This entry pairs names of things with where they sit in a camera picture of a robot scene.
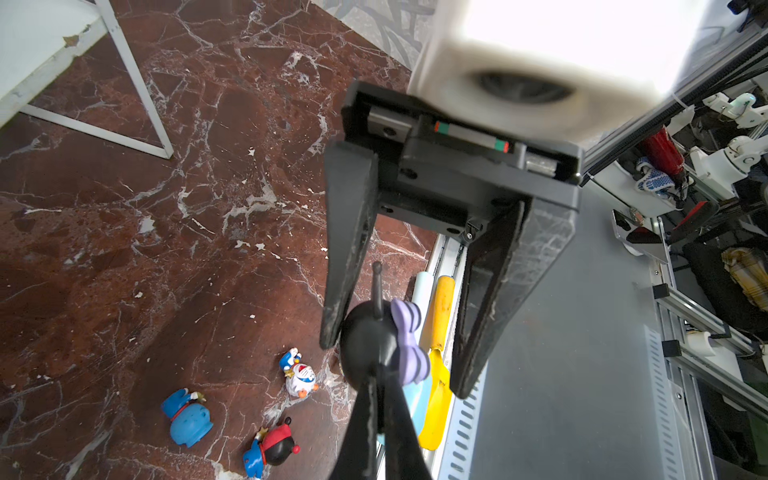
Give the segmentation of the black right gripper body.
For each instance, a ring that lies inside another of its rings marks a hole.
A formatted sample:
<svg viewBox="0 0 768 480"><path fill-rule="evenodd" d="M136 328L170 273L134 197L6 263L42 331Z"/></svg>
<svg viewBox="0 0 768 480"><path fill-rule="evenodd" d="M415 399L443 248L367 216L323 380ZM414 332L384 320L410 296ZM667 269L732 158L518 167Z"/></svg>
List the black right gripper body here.
<svg viewBox="0 0 768 480"><path fill-rule="evenodd" d="M485 132L362 81L349 86L342 119L345 141L377 159L381 215L471 243L521 202L579 208L574 145Z"/></svg>

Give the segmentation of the black white red figurine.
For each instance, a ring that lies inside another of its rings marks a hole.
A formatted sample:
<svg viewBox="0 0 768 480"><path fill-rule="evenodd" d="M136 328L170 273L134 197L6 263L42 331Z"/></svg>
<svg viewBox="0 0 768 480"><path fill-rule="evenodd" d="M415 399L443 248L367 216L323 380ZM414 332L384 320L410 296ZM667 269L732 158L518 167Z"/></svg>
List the black white red figurine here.
<svg viewBox="0 0 768 480"><path fill-rule="evenodd" d="M428 355L417 339L423 314L413 302L386 300L382 264L374 262L372 270L371 299L353 308L341 324L339 354L344 375L355 390L379 367L395 373L402 386L419 384L431 373Z"/></svg>

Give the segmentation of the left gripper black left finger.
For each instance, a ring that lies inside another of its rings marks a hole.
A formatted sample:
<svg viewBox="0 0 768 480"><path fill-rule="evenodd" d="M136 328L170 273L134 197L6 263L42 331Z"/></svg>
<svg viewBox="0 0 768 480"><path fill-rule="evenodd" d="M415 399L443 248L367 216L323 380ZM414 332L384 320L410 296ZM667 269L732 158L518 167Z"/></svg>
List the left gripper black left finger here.
<svg viewBox="0 0 768 480"><path fill-rule="evenodd" d="M378 394L374 377L360 386L330 480L369 480L377 476Z"/></svg>

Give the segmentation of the pink white small figurine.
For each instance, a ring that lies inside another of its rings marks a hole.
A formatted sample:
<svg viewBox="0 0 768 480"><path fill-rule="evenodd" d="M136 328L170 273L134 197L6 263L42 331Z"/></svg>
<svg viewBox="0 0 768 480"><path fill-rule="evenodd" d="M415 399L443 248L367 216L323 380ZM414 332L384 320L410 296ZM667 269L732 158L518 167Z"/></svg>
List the pink white small figurine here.
<svg viewBox="0 0 768 480"><path fill-rule="evenodd" d="M314 370L302 362L302 354L296 347L291 348L281 357L279 367L284 374L285 387L290 396L306 398L310 393L318 390Z"/></svg>

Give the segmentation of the yellow toy shovel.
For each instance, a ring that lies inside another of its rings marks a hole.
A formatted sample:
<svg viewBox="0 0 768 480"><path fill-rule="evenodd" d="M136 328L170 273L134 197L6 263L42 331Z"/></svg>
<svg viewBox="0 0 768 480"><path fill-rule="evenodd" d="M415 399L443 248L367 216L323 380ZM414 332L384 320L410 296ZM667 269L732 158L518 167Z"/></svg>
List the yellow toy shovel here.
<svg viewBox="0 0 768 480"><path fill-rule="evenodd" d="M451 403L450 371L445 366L443 355L448 339L455 287L453 277L440 276L431 303L431 387L424 426L419 434L420 446L429 451L436 451L442 442Z"/></svg>

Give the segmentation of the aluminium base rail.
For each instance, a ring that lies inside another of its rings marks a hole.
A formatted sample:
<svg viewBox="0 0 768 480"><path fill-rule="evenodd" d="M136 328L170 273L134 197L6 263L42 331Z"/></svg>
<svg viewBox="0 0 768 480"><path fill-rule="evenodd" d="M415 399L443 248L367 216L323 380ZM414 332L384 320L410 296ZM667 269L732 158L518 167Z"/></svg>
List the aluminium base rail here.
<svg viewBox="0 0 768 480"><path fill-rule="evenodd" d="M429 359L431 321L430 311L433 293L440 276L455 279L451 322L448 327L448 339L443 355L445 366L450 371L450 390L452 393L450 408L442 442L436 451L422 448L424 460L433 479L468 479L471 477L473 455L479 438L479 420L484 394L486 368L481 370L467 395L459 395L452 390L451 382L459 378L456 369L459 366L459 314L464 293L463 280L467 263L467 248L459 241L440 234L434 245L426 272L434 276L432 294L427 313L427 321L421 336L421 346L427 350Z"/></svg>

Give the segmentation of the light blue toy shovel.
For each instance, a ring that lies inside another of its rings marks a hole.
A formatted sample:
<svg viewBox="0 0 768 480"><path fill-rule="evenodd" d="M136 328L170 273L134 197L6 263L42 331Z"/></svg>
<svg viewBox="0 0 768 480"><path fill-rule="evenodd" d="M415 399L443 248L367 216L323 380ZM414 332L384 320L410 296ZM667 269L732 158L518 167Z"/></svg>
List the light blue toy shovel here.
<svg viewBox="0 0 768 480"><path fill-rule="evenodd" d="M430 304L434 276L426 271L416 275L411 299L406 302L411 311L418 314L415 323L410 327L411 335L417 346L421 346L421 336L427 321L427 313ZM403 387L403 392L408 403L411 420L416 434L419 435L424 427L429 389L431 385L430 374L420 378L420 382L412 382Z"/></svg>

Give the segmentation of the blue-capped small figurine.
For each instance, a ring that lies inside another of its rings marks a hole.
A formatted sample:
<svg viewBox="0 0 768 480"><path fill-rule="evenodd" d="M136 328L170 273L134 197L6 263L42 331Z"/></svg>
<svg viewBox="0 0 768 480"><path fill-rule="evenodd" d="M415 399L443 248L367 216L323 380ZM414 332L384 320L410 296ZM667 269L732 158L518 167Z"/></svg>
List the blue-capped small figurine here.
<svg viewBox="0 0 768 480"><path fill-rule="evenodd" d="M182 388L162 402L161 410L170 421L171 439L177 445L191 448L213 429L205 401L201 392Z"/></svg>

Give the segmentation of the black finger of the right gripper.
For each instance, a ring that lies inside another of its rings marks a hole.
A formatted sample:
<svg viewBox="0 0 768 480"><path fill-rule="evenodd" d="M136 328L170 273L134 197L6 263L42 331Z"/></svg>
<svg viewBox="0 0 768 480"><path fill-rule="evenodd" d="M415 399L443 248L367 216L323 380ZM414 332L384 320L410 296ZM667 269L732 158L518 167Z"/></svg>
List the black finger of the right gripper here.
<svg viewBox="0 0 768 480"><path fill-rule="evenodd" d="M378 158L346 141L325 150L328 271L319 334L332 348L349 308L378 209Z"/></svg>
<svg viewBox="0 0 768 480"><path fill-rule="evenodd" d="M506 326L574 237L577 215L542 199L521 200L469 245L455 393L470 393Z"/></svg>

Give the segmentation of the white two-tier metal shelf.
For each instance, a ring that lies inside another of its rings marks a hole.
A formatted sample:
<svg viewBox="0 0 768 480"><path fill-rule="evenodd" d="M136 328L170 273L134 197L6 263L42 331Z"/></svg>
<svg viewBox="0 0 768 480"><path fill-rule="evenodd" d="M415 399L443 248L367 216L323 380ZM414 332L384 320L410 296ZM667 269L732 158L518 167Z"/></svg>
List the white two-tier metal shelf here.
<svg viewBox="0 0 768 480"><path fill-rule="evenodd" d="M33 106L32 100L78 57L108 36L133 83L158 146ZM17 114L169 160L174 149L108 1L3 1L1 3L1 123Z"/></svg>

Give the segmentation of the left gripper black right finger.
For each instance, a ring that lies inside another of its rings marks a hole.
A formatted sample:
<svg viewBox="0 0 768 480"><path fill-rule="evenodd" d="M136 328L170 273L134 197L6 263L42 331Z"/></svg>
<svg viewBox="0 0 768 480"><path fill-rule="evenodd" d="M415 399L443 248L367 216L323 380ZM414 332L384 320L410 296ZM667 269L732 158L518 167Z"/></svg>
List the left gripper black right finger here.
<svg viewBox="0 0 768 480"><path fill-rule="evenodd" d="M430 480L402 387L394 373L380 372L380 430L385 439L385 478Z"/></svg>

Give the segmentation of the red capped blue figurine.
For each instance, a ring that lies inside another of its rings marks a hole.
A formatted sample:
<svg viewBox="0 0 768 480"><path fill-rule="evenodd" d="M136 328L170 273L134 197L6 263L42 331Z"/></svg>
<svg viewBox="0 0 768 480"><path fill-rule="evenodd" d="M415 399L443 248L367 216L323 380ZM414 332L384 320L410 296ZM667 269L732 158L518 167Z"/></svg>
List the red capped blue figurine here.
<svg viewBox="0 0 768 480"><path fill-rule="evenodd" d="M267 466L282 465L291 455L299 454L301 447L294 440L291 429L292 418L272 429L262 428L254 437L248 450L243 454L246 476L262 479Z"/></svg>

